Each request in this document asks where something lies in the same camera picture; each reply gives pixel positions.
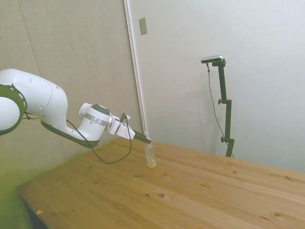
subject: wood grain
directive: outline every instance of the wood grain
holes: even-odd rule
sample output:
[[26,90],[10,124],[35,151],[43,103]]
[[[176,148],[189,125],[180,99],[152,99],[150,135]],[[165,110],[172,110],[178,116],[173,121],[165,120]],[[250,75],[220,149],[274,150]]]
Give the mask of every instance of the wood grain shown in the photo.
[[[162,143],[155,168],[134,140],[123,161],[89,152],[18,187],[50,229],[305,229],[305,174]],[[114,161],[119,138],[96,152]]]

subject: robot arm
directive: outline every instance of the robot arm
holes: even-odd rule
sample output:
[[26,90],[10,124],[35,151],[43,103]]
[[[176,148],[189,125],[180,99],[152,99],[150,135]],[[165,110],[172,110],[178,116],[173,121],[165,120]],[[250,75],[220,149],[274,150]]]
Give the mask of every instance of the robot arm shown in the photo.
[[[99,104],[83,104],[78,112],[82,123],[81,135],[66,125],[68,100],[66,93],[56,84],[37,75],[15,69],[0,72],[0,135],[14,130],[23,114],[36,115],[48,130],[90,148],[97,146],[104,130],[110,134],[150,143],[146,136],[127,127],[106,107]],[[122,117],[130,118],[123,113]]]

